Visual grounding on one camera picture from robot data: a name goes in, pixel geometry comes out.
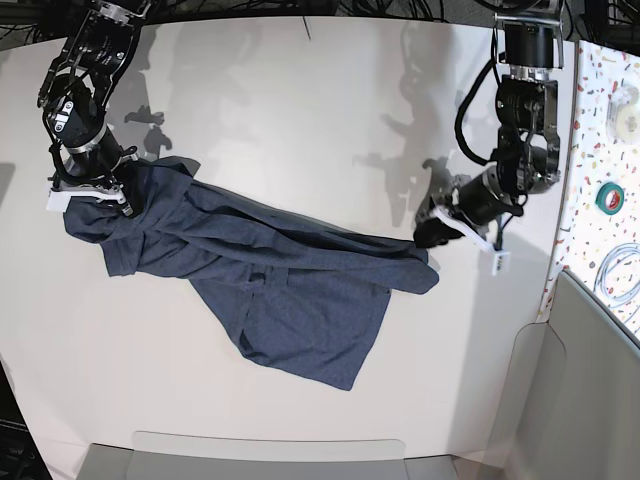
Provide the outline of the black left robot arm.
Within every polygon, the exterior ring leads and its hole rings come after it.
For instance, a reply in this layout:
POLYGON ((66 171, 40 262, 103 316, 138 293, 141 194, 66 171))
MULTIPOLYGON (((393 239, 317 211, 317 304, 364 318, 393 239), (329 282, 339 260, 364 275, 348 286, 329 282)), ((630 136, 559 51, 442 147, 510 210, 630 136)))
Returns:
POLYGON ((458 107, 454 134, 464 156, 484 170, 472 180, 458 177, 431 196, 416 217, 413 238, 419 248, 467 237, 486 251, 498 252, 506 226, 523 215, 529 197, 548 191, 560 178, 558 83, 550 75, 564 65, 564 4, 481 5, 494 14, 490 58, 458 107), (496 80, 499 129, 496 147, 483 158, 467 143, 463 122, 488 75, 496 80))

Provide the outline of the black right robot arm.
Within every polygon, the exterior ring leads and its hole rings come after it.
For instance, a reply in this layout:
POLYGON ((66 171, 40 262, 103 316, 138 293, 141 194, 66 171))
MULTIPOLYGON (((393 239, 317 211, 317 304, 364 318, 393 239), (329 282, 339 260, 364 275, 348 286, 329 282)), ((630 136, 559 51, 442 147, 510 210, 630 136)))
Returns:
POLYGON ((54 58, 37 105, 51 140, 55 186, 111 189, 125 151, 106 122, 109 98, 129 67, 156 1, 87 1, 54 58))

